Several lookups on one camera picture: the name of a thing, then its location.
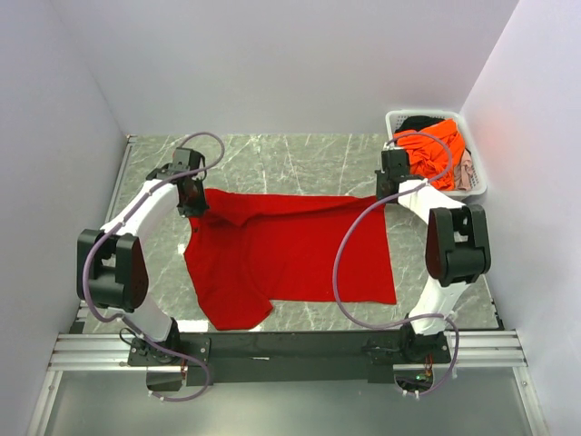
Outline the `orange t shirt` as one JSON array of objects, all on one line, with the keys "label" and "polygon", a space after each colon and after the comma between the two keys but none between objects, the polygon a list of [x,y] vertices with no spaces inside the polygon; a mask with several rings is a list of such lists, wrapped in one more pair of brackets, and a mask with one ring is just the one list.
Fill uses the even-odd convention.
[{"label": "orange t shirt", "polygon": [[[403,134],[414,132],[408,128],[401,132],[394,133],[397,138],[397,145],[404,148],[409,155],[410,171],[413,174],[421,175],[431,179],[440,174],[448,165],[448,154],[444,148],[435,140],[424,135],[413,134],[403,137]],[[432,185],[440,191],[456,190],[454,170],[460,164],[466,145],[458,125],[453,119],[445,119],[437,124],[433,124],[424,129],[422,133],[437,137],[447,145],[452,154],[451,169]]]}]

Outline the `red t shirt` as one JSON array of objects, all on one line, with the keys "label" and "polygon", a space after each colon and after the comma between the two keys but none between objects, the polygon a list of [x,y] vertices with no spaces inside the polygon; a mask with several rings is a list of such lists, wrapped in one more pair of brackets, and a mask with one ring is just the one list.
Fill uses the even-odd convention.
[{"label": "red t shirt", "polygon": [[[219,331],[247,330],[275,301],[397,301],[385,216],[374,197],[205,192],[184,253],[197,301]],[[340,267],[334,295],[333,266]]]}]

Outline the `pink garment in basket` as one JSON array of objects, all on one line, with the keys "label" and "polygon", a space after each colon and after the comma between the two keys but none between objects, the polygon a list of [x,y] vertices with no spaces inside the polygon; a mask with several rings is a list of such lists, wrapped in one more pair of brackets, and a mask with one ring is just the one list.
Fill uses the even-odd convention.
[{"label": "pink garment in basket", "polygon": [[474,164],[472,155],[468,149],[465,149],[458,165],[454,168],[455,189],[458,191],[470,191],[473,174]]}]

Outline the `aluminium front frame rail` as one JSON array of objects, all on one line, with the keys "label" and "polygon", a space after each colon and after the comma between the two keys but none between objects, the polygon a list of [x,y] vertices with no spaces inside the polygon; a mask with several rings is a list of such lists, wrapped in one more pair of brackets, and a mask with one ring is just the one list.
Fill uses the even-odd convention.
[{"label": "aluminium front frame rail", "polygon": [[[456,367],[516,368],[526,367],[527,358],[515,331],[462,332],[456,340],[447,332],[448,348],[458,347]],[[49,360],[53,372],[145,372],[127,361],[130,347],[113,333],[61,334]]]}]

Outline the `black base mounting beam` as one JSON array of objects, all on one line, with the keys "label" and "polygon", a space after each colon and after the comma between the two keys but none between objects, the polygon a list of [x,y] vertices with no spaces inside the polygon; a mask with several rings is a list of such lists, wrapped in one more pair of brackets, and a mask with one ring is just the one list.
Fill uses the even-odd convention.
[{"label": "black base mounting beam", "polygon": [[443,333],[426,340],[401,331],[336,332],[206,332],[182,333],[179,352],[199,364],[164,356],[146,342],[133,339],[128,365],[147,368],[147,384],[155,391],[235,382],[316,382],[365,380],[392,383],[398,365],[447,364],[450,349]]}]

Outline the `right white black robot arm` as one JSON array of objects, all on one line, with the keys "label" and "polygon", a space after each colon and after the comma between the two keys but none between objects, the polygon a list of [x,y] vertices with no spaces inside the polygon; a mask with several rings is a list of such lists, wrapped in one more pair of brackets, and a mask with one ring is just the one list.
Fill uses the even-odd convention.
[{"label": "right white black robot arm", "polygon": [[487,218],[482,207],[454,200],[412,174],[408,154],[400,147],[381,152],[376,176],[379,200],[397,193],[394,201],[427,225],[428,278],[398,342],[403,359],[420,362],[444,344],[446,319],[459,297],[491,266]]}]

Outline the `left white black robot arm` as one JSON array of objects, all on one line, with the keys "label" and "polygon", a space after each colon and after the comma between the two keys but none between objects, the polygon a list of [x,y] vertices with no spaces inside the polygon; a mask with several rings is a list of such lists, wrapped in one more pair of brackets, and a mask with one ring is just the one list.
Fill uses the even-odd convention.
[{"label": "left white black robot arm", "polygon": [[177,321],[148,297],[143,243],[176,210],[199,217],[208,209],[203,154],[179,147],[172,161],[152,170],[141,190],[109,223],[77,240],[77,293],[100,322],[124,322],[162,365],[176,362],[182,344]]}]

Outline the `white plastic laundry basket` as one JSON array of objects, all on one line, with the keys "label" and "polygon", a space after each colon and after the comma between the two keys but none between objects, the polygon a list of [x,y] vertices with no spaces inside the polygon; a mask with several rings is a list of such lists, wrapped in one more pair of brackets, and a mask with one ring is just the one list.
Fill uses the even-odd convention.
[{"label": "white plastic laundry basket", "polygon": [[[396,144],[397,144],[397,138],[394,137],[395,130],[401,125],[401,123],[406,118],[413,116],[413,115],[427,115],[427,116],[433,116],[433,117],[440,117],[440,118],[443,118],[444,120],[445,119],[455,120],[457,125],[458,125],[458,129],[464,138],[466,149],[468,149],[471,152],[472,160],[473,160],[473,164],[474,164],[474,174],[471,178],[471,190],[470,191],[453,190],[453,191],[441,191],[441,192],[444,193],[445,195],[447,195],[448,197],[455,199],[457,201],[462,201],[462,200],[468,198],[469,196],[483,194],[487,189],[484,170],[483,170],[483,166],[480,162],[480,156],[478,154],[478,149],[476,147],[476,143],[473,140],[471,133],[469,132],[468,125],[467,125],[466,121],[464,120],[464,118],[460,114],[450,112],[450,111],[438,110],[438,109],[403,109],[403,110],[390,111],[386,114],[386,117],[385,117],[389,139],[395,139]],[[442,141],[440,141],[437,137],[432,136],[430,134],[422,133],[421,131],[418,131],[418,132],[414,131],[411,133],[403,134],[403,137],[410,136],[413,134],[424,135],[429,139],[435,140],[447,152],[448,165],[440,174],[435,176],[438,179],[441,178],[443,175],[445,175],[451,169],[451,166],[452,166],[452,154],[451,154],[450,150],[448,149],[447,145],[444,144]]]}]

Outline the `black garment in basket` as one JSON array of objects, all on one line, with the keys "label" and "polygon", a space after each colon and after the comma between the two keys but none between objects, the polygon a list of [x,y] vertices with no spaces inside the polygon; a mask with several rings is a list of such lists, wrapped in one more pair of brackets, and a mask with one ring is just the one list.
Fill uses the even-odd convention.
[{"label": "black garment in basket", "polygon": [[421,131],[432,125],[439,124],[443,122],[444,119],[440,117],[433,117],[427,115],[413,115],[406,118],[401,125],[395,130],[396,133],[406,132],[406,131]]}]

